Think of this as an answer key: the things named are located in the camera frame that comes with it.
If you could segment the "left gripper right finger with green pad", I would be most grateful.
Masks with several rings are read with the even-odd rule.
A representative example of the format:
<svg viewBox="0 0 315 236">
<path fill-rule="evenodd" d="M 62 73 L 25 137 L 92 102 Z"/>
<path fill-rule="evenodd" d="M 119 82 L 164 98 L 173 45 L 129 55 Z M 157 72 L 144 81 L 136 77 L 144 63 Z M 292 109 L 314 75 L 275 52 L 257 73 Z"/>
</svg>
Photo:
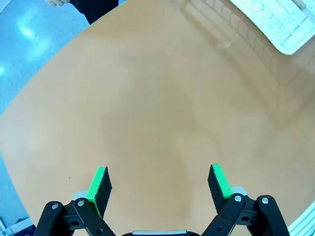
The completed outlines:
<svg viewBox="0 0 315 236">
<path fill-rule="evenodd" d="M 220 164 L 212 164 L 208 185 L 217 215 L 203 236 L 228 236 L 236 225 L 243 225 L 252 236 L 288 236 L 289 231 L 276 200 L 261 195 L 256 200 L 241 193 L 233 193 L 232 187 Z"/>
</svg>

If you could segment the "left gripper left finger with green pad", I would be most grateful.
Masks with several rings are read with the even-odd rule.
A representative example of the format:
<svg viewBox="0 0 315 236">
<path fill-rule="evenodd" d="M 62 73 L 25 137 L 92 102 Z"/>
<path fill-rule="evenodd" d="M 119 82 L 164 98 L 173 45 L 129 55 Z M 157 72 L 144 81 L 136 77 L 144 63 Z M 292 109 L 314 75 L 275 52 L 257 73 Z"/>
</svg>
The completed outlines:
<svg viewBox="0 0 315 236">
<path fill-rule="evenodd" d="M 35 236 L 72 236 L 84 229 L 90 236 L 113 236 L 103 220 L 112 185 L 107 167 L 98 167 L 84 197 L 69 204 L 48 202 L 36 226 Z"/>
</svg>

